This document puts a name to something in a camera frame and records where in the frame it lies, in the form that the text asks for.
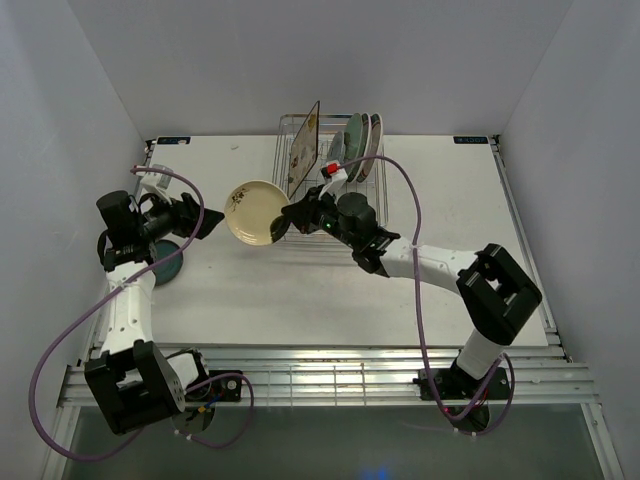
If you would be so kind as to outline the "light blue scalloped plate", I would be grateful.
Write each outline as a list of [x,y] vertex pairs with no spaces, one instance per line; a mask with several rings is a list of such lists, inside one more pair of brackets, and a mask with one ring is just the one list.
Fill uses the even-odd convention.
[[341,164],[345,158],[345,150],[344,132],[338,131],[332,138],[327,153],[327,160]]

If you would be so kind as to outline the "white plate teal rim front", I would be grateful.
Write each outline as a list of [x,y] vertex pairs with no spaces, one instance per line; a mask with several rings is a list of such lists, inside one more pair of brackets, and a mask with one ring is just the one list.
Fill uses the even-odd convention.
[[[362,120],[365,126],[365,147],[364,147],[364,152],[363,155],[361,157],[365,157],[368,156],[367,155],[367,150],[369,148],[369,144],[370,144],[370,135],[371,135],[371,120],[370,120],[371,115],[368,113],[363,113],[362,114]],[[356,176],[356,181],[358,183],[363,183],[367,178],[364,178],[364,174],[362,173],[362,168],[363,168],[363,164],[366,162],[362,161],[359,165],[359,170],[358,170],[358,175]]]

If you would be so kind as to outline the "cream plate with flowers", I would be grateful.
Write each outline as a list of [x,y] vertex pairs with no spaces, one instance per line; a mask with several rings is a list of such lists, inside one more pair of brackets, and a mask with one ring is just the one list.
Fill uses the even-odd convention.
[[264,180],[251,180],[236,187],[228,196],[224,215],[230,232],[249,246],[261,247],[276,242],[273,222],[289,204],[287,194]]

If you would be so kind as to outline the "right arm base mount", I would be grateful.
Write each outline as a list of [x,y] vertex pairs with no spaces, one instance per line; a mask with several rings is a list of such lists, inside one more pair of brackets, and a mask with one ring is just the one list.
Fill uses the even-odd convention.
[[[434,369],[432,371],[434,382],[443,402],[453,400],[471,400],[479,390],[483,379],[475,380],[466,373],[454,371],[451,368]],[[419,387],[421,400],[433,401],[426,371],[418,371],[413,383]],[[480,395],[480,400],[506,400],[509,396],[510,384],[507,372],[504,368],[498,367],[491,377],[486,388]]]

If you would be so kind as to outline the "square floral plate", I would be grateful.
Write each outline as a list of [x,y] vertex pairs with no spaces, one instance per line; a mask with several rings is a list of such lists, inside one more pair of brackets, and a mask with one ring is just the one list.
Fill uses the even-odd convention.
[[292,198],[318,158],[320,101],[316,101],[300,126],[290,149],[287,195]]

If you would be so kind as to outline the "mint green flower plate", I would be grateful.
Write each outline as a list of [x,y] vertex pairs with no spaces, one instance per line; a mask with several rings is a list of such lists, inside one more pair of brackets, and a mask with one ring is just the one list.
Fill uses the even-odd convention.
[[344,130],[345,155],[344,160],[350,161],[363,155],[365,147],[365,126],[361,113],[354,113]]

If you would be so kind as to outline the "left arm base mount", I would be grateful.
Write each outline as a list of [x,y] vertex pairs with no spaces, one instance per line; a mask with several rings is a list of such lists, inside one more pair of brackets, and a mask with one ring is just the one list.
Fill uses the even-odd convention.
[[223,378],[211,382],[186,395],[186,400],[193,403],[213,404],[217,402],[237,403],[242,399],[244,384],[240,370],[210,370],[210,377],[223,375]]

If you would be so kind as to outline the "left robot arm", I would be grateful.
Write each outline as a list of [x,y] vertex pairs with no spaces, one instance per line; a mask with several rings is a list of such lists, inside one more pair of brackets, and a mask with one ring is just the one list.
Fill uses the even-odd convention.
[[158,243],[167,235],[206,238],[223,220],[188,193],[179,199],[147,193],[148,211],[124,190],[96,203],[106,224],[98,242],[113,298],[106,305],[107,333],[85,380],[111,431],[123,435],[182,413],[186,396],[205,397],[212,387],[202,355],[193,348],[163,356],[152,337],[152,292]]

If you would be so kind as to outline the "white plate teal rim back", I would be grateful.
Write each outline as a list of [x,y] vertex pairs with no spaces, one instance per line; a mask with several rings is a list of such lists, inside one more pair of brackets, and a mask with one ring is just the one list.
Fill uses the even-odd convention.
[[[374,113],[370,117],[371,120],[371,135],[370,144],[367,150],[368,156],[374,156],[381,152],[383,143],[383,120],[379,113]],[[375,164],[375,159],[369,159],[363,164],[362,173],[364,178],[367,178],[371,173]]]

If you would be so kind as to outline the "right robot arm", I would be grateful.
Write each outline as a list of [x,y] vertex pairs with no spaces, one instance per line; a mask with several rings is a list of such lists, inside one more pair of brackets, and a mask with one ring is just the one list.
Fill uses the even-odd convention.
[[279,200],[268,184],[242,185],[228,197],[229,230],[252,246],[279,241],[290,227],[302,234],[322,231],[351,250],[365,272],[427,283],[462,299],[473,330],[451,366],[432,374],[441,394],[472,398],[487,389],[499,358],[542,301],[536,284],[509,252],[490,243],[482,250],[457,251],[415,246],[383,228],[366,197],[334,197],[320,187],[294,203]]

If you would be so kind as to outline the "white plate teal rim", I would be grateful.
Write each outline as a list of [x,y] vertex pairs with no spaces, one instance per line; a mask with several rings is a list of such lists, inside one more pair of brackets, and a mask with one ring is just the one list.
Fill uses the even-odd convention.
[[[374,113],[370,117],[371,120],[371,135],[370,144],[367,150],[368,156],[374,156],[381,152],[383,143],[383,120],[379,113]],[[362,173],[364,178],[367,178],[371,173],[375,164],[375,159],[369,159],[363,164]]]
[[[369,144],[370,144],[370,135],[371,135],[371,120],[370,120],[371,115],[368,113],[363,113],[362,114],[362,120],[365,126],[365,147],[364,147],[364,152],[363,155],[361,157],[365,157],[368,156],[367,155],[367,150],[369,148]],[[359,170],[358,170],[358,175],[356,176],[356,181],[358,183],[363,183],[367,178],[364,178],[364,174],[362,173],[362,168],[363,168],[363,164],[366,162],[362,161],[359,165]]]

